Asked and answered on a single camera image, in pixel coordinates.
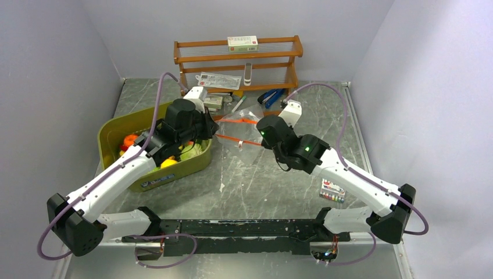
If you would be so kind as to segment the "clear zip top bag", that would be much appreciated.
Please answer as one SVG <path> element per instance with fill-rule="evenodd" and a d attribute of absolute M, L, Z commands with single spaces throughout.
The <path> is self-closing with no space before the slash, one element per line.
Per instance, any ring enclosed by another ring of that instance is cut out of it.
<path fill-rule="evenodd" d="M 263 116 L 260 105 L 232 112 L 216 122 L 219 129 L 215 136 L 230 155 L 244 164 L 253 164 L 263 150 L 262 136 L 256 128 Z"/>

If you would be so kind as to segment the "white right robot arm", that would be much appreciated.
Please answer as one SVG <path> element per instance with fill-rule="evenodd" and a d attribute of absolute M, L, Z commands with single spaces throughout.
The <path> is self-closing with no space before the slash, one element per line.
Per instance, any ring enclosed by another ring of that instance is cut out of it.
<path fill-rule="evenodd" d="M 322 241 L 334 234 L 369 232 L 389 244 L 400 243 L 412 212 L 416 189 L 387 183 L 352 163 L 343 163 L 337 151 L 322 139 L 306 134 L 297 136 L 279 116 L 268 115 L 256 128 L 262 145 L 274 152 L 276 161 L 288 169 L 319 176 L 349 191 L 365 206 L 356 209 L 330 209 L 314 224 L 314 234 Z"/>

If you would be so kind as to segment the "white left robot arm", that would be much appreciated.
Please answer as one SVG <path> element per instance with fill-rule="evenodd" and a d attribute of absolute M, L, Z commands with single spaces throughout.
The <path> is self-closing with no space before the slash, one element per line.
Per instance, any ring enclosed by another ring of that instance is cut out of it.
<path fill-rule="evenodd" d="M 125 153 L 93 180 L 67 196 L 47 201 L 49 226 L 75 256 L 94 250 L 102 241 L 139 235 L 152 242 L 161 233 L 161 219 L 145 206 L 130 212 L 104 210 L 126 188 L 166 159 L 177 156 L 190 141 L 209 140 L 218 125 L 200 99 L 174 100 L 161 119 L 153 115 L 151 128 L 137 137 Z"/>

